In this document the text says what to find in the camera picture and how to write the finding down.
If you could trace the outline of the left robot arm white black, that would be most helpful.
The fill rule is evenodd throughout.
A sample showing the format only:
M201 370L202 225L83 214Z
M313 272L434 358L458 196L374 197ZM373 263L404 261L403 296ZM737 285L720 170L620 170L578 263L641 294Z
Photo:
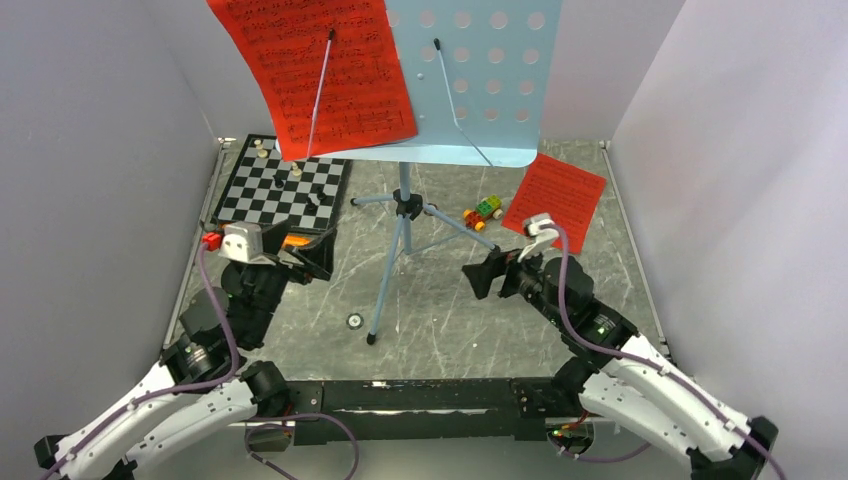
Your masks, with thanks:
M43 478L131 479L231 423L294 411L295 396L263 347L286 287L327 281L337 230L287 243L290 224L235 222L205 233L194 262L212 317L184 319L183 332L148 372L95 420L34 445Z

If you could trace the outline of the black white chessboard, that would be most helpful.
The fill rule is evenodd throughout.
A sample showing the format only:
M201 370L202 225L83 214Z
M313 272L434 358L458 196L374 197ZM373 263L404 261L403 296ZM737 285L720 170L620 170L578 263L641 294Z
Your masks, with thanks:
M267 158L256 157L256 139L264 141ZM352 162L342 158L313 157L299 163L303 171L300 177L291 174L290 163L282 160L274 136L248 135L214 210L213 222L223 225L244 221L268 226L286 220L292 233L306 235L319 235L335 227ZM282 189L273 183L273 175L278 171L288 175ZM316 198L317 186L322 186L328 195L323 203ZM318 205L314 215L304 213L308 198Z

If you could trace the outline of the red sheet music paper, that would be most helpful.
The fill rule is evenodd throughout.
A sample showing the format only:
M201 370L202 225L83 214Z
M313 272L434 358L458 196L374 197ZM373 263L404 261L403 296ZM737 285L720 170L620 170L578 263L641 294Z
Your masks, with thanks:
M418 133L382 1L211 1L299 161Z

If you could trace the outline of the poker chip near front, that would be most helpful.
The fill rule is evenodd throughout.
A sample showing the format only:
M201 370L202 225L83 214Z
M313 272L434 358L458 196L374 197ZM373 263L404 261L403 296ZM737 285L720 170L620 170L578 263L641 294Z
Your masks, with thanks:
M346 319L346 325L349 329L356 330L363 326L364 319L361 314L353 313L350 314Z

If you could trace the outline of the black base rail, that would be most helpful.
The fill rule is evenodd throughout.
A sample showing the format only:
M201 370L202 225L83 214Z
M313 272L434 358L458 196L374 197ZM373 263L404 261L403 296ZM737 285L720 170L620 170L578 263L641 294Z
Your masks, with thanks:
M350 436L544 441L584 413L550 377L292 381L289 394L283 411L296 446Z

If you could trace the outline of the colourful toy brick car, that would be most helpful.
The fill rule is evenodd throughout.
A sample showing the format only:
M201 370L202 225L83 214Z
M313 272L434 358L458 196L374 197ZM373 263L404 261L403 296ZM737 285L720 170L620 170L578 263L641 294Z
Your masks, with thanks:
M482 231L490 220L499 220L504 216L503 203L497 195L483 198L474 209L468 209L463 214L467 228L477 232Z

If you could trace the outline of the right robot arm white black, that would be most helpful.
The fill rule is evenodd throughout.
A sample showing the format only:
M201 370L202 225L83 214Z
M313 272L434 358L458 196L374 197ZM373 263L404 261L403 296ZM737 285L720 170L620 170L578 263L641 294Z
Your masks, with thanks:
M683 374L635 325L594 295L572 256L521 260L493 250L462 272L474 295L503 281L556 326L572 358L554 376L551 398L564 415L582 409L617 422L686 466L693 479L754 479L773 464L778 435L769 419L748 417Z

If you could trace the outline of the white chess pawn far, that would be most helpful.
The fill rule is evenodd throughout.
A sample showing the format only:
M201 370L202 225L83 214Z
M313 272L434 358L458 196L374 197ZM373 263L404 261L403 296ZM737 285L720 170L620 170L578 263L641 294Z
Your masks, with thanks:
M264 141L261 139L256 139L254 141L254 147L256 149L256 157L257 158L267 158L268 151L264 148Z

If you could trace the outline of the light blue music stand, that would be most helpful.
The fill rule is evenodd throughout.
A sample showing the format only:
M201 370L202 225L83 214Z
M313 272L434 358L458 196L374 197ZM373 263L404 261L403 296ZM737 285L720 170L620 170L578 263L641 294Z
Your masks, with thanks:
M472 227L411 189L415 165L518 168L536 157L563 4L560 1L388 1L418 133L374 147L335 150L350 160L395 162L395 193L354 197L353 207L395 208L393 239L366 341L377 339L398 254L419 252L412 222L421 213L492 250Z

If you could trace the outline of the black chess piece front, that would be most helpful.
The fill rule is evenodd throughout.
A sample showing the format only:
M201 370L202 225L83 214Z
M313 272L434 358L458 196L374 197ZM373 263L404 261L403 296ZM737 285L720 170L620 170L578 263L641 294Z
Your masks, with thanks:
M311 198L308 198L304 207L304 213L306 215L314 215L317 213L317 210L318 205Z

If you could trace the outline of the orange toy microphone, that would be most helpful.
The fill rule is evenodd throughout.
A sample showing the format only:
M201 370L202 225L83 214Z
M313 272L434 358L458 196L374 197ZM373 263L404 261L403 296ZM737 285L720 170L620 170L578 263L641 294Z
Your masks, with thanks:
M282 247L283 248L289 248L289 247L302 248L302 247L306 247L311 242L312 242L312 238L289 234L284 238L284 240L282 242Z

